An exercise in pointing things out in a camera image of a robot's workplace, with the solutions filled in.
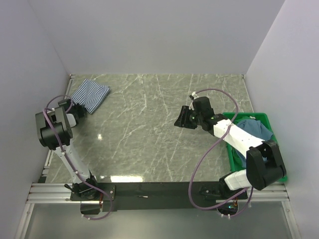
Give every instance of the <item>gray wall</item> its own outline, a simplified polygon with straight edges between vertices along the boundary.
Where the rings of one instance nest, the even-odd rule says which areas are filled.
[[[247,73],[254,109],[265,112],[288,170],[303,238],[318,238],[318,0],[286,0]]]
[[[0,22],[0,238],[10,239],[47,153],[34,114],[68,76],[26,0],[2,1]]]
[[[29,0],[69,73],[246,73],[284,0]]]

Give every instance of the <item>blue cloth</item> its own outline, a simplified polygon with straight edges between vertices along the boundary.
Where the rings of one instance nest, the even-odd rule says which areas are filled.
[[[84,108],[92,114],[100,106],[109,92],[110,87],[85,79],[71,98],[74,103],[84,106]]]
[[[243,121],[240,121],[237,126],[247,133],[251,134],[252,136],[255,136],[257,138],[261,138],[265,141],[269,140],[273,133],[269,131],[261,122],[260,120],[255,119],[245,119]],[[236,150],[236,153],[240,157],[240,160],[242,162],[242,167],[246,168],[246,158],[238,151]]]

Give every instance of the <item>white arm segment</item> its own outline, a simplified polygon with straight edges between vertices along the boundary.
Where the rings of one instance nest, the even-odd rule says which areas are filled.
[[[70,145],[69,146],[64,145],[63,148],[65,150],[65,153],[68,155],[70,161],[72,162],[72,164],[76,168],[76,170],[78,170],[78,173],[82,176],[82,178],[84,180],[90,178],[90,171],[89,171],[88,167],[84,165],[84,163],[80,159],[78,153],[75,151],[74,146],[73,146],[73,141],[71,140]],[[67,162],[65,156],[62,154],[60,147],[57,147],[54,150],[54,152],[59,156],[59,158],[62,160],[65,167],[67,168],[67,170],[71,174],[72,182],[73,183],[82,183],[82,181],[73,172],[73,170],[72,170],[71,166],[69,165],[69,163]]]
[[[214,136],[221,138],[227,131],[230,124],[232,123],[229,119],[219,121],[216,125],[214,125]],[[232,124],[229,133],[224,138],[224,141],[236,148],[246,158],[246,152],[249,148],[261,145],[264,140],[252,136]],[[247,179],[246,169],[230,174],[225,178],[225,182],[230,190],[251,187],[251,184]]]

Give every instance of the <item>cloth in bin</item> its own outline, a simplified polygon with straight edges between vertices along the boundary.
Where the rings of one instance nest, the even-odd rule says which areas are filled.
[[[261,122],[260,120],[255,120],[255,119],[245,119],[240,121],[239,123],[237,123],[237,126],[241,129],[243,129],[244,131],[246,131],[247,133],[257,137],[257,138],[261,138],[265,141],[271,139],[271,137],[273,136],[273,133],[271,131],[269,131]],[[246,158],[238,151],[235,150],[238,157],[241,160],[242,163],[242,167],[246,168]]]
[[[100,106],[109,92],[110,87],[85,79],[71,98],[74,103],[84,106],[84,108],[92,114]]]

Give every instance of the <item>marble table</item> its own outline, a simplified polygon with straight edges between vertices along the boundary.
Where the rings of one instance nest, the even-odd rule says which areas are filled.
[[[229,92],[240,112],[252,112],[242,75],[105,74],[75,75],[71,95],[92,79],[111,87],[111,93],[92,115],[73,128],[74,145],[99,182],[189,181],[200,157],[217,140],[200,127],[173,126],[191,92],[215,87]],[[220,92],[208,96],[215,113],[233,112],[232,101]],[[71,177],[52,154],[46,183],[68,183]],[[224,142],[203,161],[195,181],[217,181],[230,172]]]

